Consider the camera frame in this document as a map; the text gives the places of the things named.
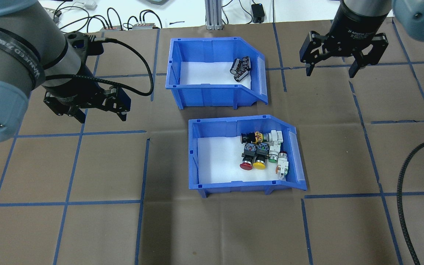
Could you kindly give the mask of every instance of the electrolytic capacitor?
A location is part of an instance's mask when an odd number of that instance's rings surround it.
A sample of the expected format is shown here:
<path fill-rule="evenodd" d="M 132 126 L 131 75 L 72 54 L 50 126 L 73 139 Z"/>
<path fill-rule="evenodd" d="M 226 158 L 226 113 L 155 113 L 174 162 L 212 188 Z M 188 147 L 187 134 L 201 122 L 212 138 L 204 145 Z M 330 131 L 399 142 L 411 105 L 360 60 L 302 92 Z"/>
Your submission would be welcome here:
<path fill-rule="evenodd" d="M 233 61 L 232 68 L 230 68 L 230 73 L 233 74 L 233 75 L 237 74 L 237 72 L 239 72 L 240 68 L 241 68 L 241 60 L 239 58 L 236 58 Z"/>
<path fill-rule="evenodd" d="M 235 79 L 235 81 L 240 82 L 242 81 L 245 77 L 247 77 L 247 75 L 249 74 L 249 71 L 246 71 L 244 69 L 241 69 L 239 72 L 237 72 L 237 74 L 235 74 L 233 76 L 233 78 Z"/>
<path fill-rule="evenodd" d="M 246 71 L 251 71 L 251 60 L 250 57 L 245 56 L 242 58 L 242 65 L 241 68 Z"/>

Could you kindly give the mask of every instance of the blue plastic bin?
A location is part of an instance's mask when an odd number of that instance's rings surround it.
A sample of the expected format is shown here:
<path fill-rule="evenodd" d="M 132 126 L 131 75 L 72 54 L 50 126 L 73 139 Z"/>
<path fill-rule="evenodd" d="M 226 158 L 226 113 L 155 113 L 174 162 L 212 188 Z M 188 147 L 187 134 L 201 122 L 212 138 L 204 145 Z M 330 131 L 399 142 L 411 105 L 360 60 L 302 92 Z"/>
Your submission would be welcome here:
<path fill-rule="evenodd" d="M 236 84 L 180 85 L 181 62 L 230 62 L 250 57 L 251 89 Z M 203 106 L 251 106 L 261 100 L 268 103 L 264 55 L 240 37 L 171 39 L 166 74 L 166 89 L 173 93 L 180 109 Z"/>
<path fill-rule="evenodd" d="M 285 180 L 199 183 L 198 155 L 201 151 L 198 150 L 198 138 L 237 137 L 251 131 L 269 132 L 271 130 L 283 133 L 282 149 L 288 153 L 289 161 L 289 171 Z M 296 128 L 271 115 L 189 120 L 189 188 L 197 190 L 202 198 L 206 198 L 211 193 L 232 191 L 264 191 L 266 195 L 271 194 L 274 190 L 286 188 L 298 188 L 306 191 L 307 183 L 303 172 Z"/>

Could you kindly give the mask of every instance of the brown table surface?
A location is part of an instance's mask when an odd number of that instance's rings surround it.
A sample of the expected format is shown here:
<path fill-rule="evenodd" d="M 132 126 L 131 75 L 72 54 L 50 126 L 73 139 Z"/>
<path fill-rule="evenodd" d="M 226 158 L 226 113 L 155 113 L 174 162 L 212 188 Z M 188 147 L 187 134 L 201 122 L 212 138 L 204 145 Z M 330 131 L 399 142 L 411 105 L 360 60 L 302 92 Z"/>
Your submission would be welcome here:
<path fill-rule="evenodd" d="M 90 109 L 86 124 L 55 116 L 32 93 L 17 136 L 0 143 L 0 264 L 411 264 L 395 191 L 424 141 L 424 43 L 387 19 L 377 66 L 299 62 L 306 33 L 330 21 L 108 32 L 144 55 L 153 97 L 132 93 L 127 122 Z M 264 53 L 269 104 L 187 107 L 165 89 L 171 38 L 240 36 Z M 148 89 L 124 47 L 88 60 L 96 76 Z M 296 126 L 308 191 L 212 194 L 188 189 L 187 121 L 271 114 Z M 424 149 L 406 173 L 407 225 L 424 264 Z"/>

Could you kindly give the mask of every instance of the electrical connector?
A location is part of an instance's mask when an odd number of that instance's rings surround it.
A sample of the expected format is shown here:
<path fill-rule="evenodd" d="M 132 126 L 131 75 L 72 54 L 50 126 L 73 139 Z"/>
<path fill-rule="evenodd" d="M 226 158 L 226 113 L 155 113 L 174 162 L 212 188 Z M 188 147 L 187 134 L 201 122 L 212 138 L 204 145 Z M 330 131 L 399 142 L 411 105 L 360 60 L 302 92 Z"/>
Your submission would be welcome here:
<path fill-rule="evenodd" d="M 281 144 L 284 142 L 284 138 L 282 137 L 282 131 L 272 130 L 268 134 L 269 139 L 269 162 L 277 163 L 278 155 L 281 152 Z"/>
<path fill-rule="evenodd" d="M 287 160 L 287 152 L 280 152 L 278 157 L 278 166 L 276 166 L 276 174 L 279 174 L 279 179 L 283 180 L 289 170 L 289 161 Z"/>

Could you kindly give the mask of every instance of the black cable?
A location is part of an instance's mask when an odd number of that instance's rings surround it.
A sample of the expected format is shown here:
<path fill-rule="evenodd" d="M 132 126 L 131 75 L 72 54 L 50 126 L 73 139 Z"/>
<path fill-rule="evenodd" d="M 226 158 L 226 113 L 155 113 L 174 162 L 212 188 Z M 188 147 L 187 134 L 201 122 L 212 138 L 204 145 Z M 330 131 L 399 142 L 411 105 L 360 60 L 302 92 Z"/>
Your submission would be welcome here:
<path fill-rule="evenodd" d="M 155 12 L 153 12 L 151 10 L 148 10 L 147 12 L 143 13 L 143 22 L 145 22 L 145 15 L 148 14 L 148 13 L 152 13 L 153 15 L 155 15 L 156 18 L 158 18 L 158 22 L 160 22 L 160 28 L 163 28 L 163 24 L 161 23 L 160 17 Z"/>
<path fill-rule="evenodd" d="M 145 93 L 145 92 L 141 92 L 138 91 L 137 89 L 128 86 L 126 84 L 122 84 L 122 83 L 117 83 L 114 81 L 110 81 L 110 80 L 106 80 L 106 79 L 100 79 L 100 78 L 96 78 L 96 77 L 88 77 L 87 75 L 77 75 L 77 74 L 54 74 L 54 75 L 49 75 L 47 77 L 45 77 L 46 81 L 49 80 L 54 80 L 54 79 L 83 79 L 83 80 L 90 80 L 90 81 L 94 81 L 94 82 L 98 82 L 98 83 L 102 83 L 102 84 L 108 84 L 108 85 L 113 85 L 113 86 L 117 86 L 117 87 L 121 87 L 123 89 L 126 89 L 128 91 L 132 91 L 140 96 L 149 96 L 152 94 L 153 90 L 150 89 L 149 92 Z"/>
<path fill-rule="evenodd" d="M 415 147 L 415 149 L 413 149 L 410 152 L 409 156 L 407 156 L 407 159 L 405 159 L 405 162 L 402 165 L 402 169 L 400 169 L 399 180 L 397 182 L 397 209 L 399 210 L 400 226 L 402 227 L 403 238 L 405 239 L 405 242 L 407 243 L 407 247 L 409 248 L 410 255 L 412 255 L 412 259 L 415 265 L 420 265 L 420 261 L 418 260 L 412 241 L 410 240 L 409 231 L 407 230 L 407 224 L 405 223 L 405 215 L 403 214 L 403 205 L 402 205 L 402 185 L 403 185 L 403 178 L 405 176 L 405 171 L 407 170 L 407 167 L 409 166 L 410 160 L 423 147 L 424 147 L 424 143 Z"/>
<path fill-rule="evenodd" d="M 130 23 L 122 23 L 122 25 L 124 26 L 124 28 L 126 28 L 127 30 L 131 30 L 131 29 L 133 29 L 133 25 L 132 24 L 130 24 Z"/>
<path fill-rule="evenodd" d="M 63 1 L 56 9 L 55 9 L 55 11 L 53 12 L 53 17 L 52 17 L 52 19 L 54 20 L 55 19 L 55 16 L 57 15 L 57 12 L 59 11 L 59 8 L 64 4 L 64 3 L 66 3 L 66 2 L 68 2 L 68 1 Z"/>
<path fill-rule="evenodd" d="M 81 20 L 86 20 L 86 22 L 84 22 L 84 25 L 81 27 L 81 28 L 79 28 L 78 30 L 73 30 L 73 31 L 80 31 L 81 29 L 83 29 L 87 24 L 88 24 L 88 19 L 89 19 L 90 17 L 83 17 L 83 18 L 80 18 L 79 20 L 75 20 L 75 21 L 73 21 L 73 22 L 71 22 L 71 23 L 68 23 L 68 24 L 66 24 L 66 25 L 64 25 L 63 27 L 61 27 L 61 28 L 59 28 L 59 30 L 62 30 L 62 29 L 64 29 L 64 28 L 66 28 L 66 27 L 68 27 L 69 25 L 72 25 L 72 24 L 75 24 L 76 22 L 80 22 Z"/>
<path fill-rule="evenodd" d="M 276 9 L 274 8 L 274 0 L 272 0 L 272 22 L 276 22 Z"/>
<path fill-rule="evenodd" d="M 131 20 L 132 18 L 134 18 L 134 19 L 135 19 L 135 21 L 136 21 L 136 22 L 137 22 L 137 24 L 138 24 L 138 19 L 137 19 L 137 17 L 135 17 L 134 15 L 131 15 L 131 16 L 128 18 L 128 20 L 127 20 L 127 24 L 130 24 L 130 20 Z"/>
<path fill-rule="evenodd" d="M 113 11 L 117 14 L 117 18 L 119 18 L 119 24 L 120 24 L 121 30 L 123 30 L 123 29 L 122 29 L 122 20 L 121 20 L 121 16 L 119 15 L 119 13 L 117 13 L 117 11 L 116 11 L 114 8 L 109 7 L 109 8 L 107 9 L 107 20 L 109 21 L 109 25 L 111 26 L 111 28 L 112 28 L 112 23 L 111 23 L 111 19 L 109 18 L 109 10 L 113 10 Z"/>
<path fill-rule="evenodd" d="M 64 9 L 67 9 L 67 8 L 70 8 L 69 10 L 72 10 L 73 9 L 73 7 L 74 8 L 77 8 L 77 9 L 80 9 L 80 10 L 83 10 L 84 12 L 86 12 L 87 14 L 88 14 L 88 16 L 89 16 L 89 12 L 86 10 L 86 9 L 84 9 L 83 7 L 77 7 L 77 6 L 67 6 L 67 7 L 62 7 L 62 8 L 60 8 L 59 10 L 57 10 L 57 12 L 58 11 L 61 11 L 61 10 L 64 10 Z"/>
<path fill-rule="evenodd" d="M 133 53 L 135 53 L 140 60 L 142 60 L 143 64 L 145 64 L 146 67 L 146 71 L 148 72 L 148 78 L 150 79 L 150 90 L 148 92 L 141 92 L 138 91 L 137 89 L 128 86 L 126 84 L 121 84 L 121 83 L 117 83 L 117 82 L 113 82 L 110 80 L 105 80 L 105 79 L 99 79 L 96 77 L 88 77 L 86 75 L 76 75 L 76 74 L 56 74 L 56 75 L 49 75 L 48 77 L 45 77 L 45 80 L 54 80 L 54 79 L 69 79 L 69 78 L 76 78 L 76 79 L 84 79 L 84 80 L 91 80 L 94 82 L 99 82 L 99 83 L 103 83 L 103 84 L 109 84 L 109 85 L 114 85 L 114 86 L 118 86 L 121 87 L 123 89 L 132 91 L 140 96 L 149 96 L 153 93 L 153 88 L 155 87 L 155 84 L 153 83 L 153 75 L 152 72 L 150 70 L 150 67 L 148 66 L 148 62 L 145 60 L 145 58 L 143 58 L 143 56 L 137 52 L 134 48 L 132 48 L 131 46 L 129 46 L 128 44 L 121 42 L 120 40 L 116 40 L 116 39 L 111 39 L 111 38 L 106 38 L 105 40 L 101 41 L 102 43 L 116 43 L 116 44 L 120 44 L 126 48 L 128 48 L 129 50 L 131 50 Z"/>
<path fill-rule="evenodd" d="M 222 13 L 225 15 L 225 19 L 227 20 L 227 23 L 225 23 L 225 21 L 223 21 L 224 22 L 224 24 L 229 24 L 229 17 L 227 17 L 227 14 L 225 13 L 225 11 L 223 10 L 223 7 L 222 7 Z"/>
<path fill-rule="evenodd" d="M 231 2 L 233 2 L 233 0 L 230 0 L 230 2 L 228 2 L 226 5 L 224 5 L 222 7 L 226 7 L 226 6 L 230 5 Z"/>
<path fill-rule="evenodd" d="M 80 9 L 80 10 L 83 10 L 84 12 L 86 12 L 86 14 L 87 14 L 88 16 L 87 16 L 87 17 L 80 18 L 79 20 L 76 20 L 76 21 L 74 21 L 74 22 L 68 23 L 68 24 L 64 25 L 63 27 L 59 28 L 59 30 L 62 30 L 62 29 L 66 28 L 66 27 L 67 27 L 67 26 L 69 26 L 69 25 L 73 25 L 73 24 L 75 24 L 76 22 L 80 22 L 81 20 L 86 20 L 86 22 L 84 22 L 84 25 L 83 25 L 81 28 L 79 28 L 79 29 L 77 29 L 77 30 L 74 30 L 74 31 L 80 31 L 80 30 L 82 30 L 82 29 L 83 29 L 83 28 L 84 28 L 84 27 L 88 24 L 87 19 L 89 19 L 89 18 L 90 18 L 90 16 L 89 16 L 89 12 L 88 12 L 86 9 L 84 9 L 83 7 L 76 7 L 76 6 L 62 7 L 62 8 L 60 8 L 58 11 L 60 11 L 60 10 L 64 10 L 64 9 L 66 9 L 66 8 L 69 8 L 69 7 L 71 7 L 71 8 L 75 7 L 75 8 L 78 8 L 78 9 Z"/>
<path fill-rule="evenodd" d="M 251 20 L 247 24 L 251 23 L 253 21 L 253 16 L 248 11 L 246 11 L 246 9 L 244 9 L 243 5 L 241 4 L 241 0 L 238 0 L 238 1 L 240 2 L 240 6 L 242 7 L 242 10 L 245 11 L 247 14 L 249 14 L 251 17 Z"/>
<path fill-rule="evenodd" d="M 140 11 L 140 14 L 138 14 L 138 18 L 139 18 L 140 22 L 142 21 L 142 13 L 143 13 L 143 12 L 146 12 L 146 11 L 151 11 L 151 12 L 153 12 L 153 10 L 142 10 L 142 11 Z"/>
<path fill-rule="evenodd" d="M 109 25 L 109 22 L 106 20 L 106 18 L 103 15 L 93 15 L 92 17 L 102 17 L 104 22 L 106 22 L 106 25 Z"/>
<path fill-rule="evenodd" d="M 96 17 L 95 15 L 93 15 L 92 17 L 90 17 L 89 18 L 89 20 L 88 20 L 88 25 L 86 25 L 86 32 L 89 32 L 89 24 L 90 24 L 90 22 L 91 22 L 91 20 L 93 19 L 93 18 L 96 18 L 96 19 L 98 19 L 99 21 L 101 21 L 101 23 L 102 23 L 102 27 L 104 28 L 104 29 L 107 29 L 106 28 L 106 24 L 104 24 L 104 22 L 99 18 L 99 17 Z"/>

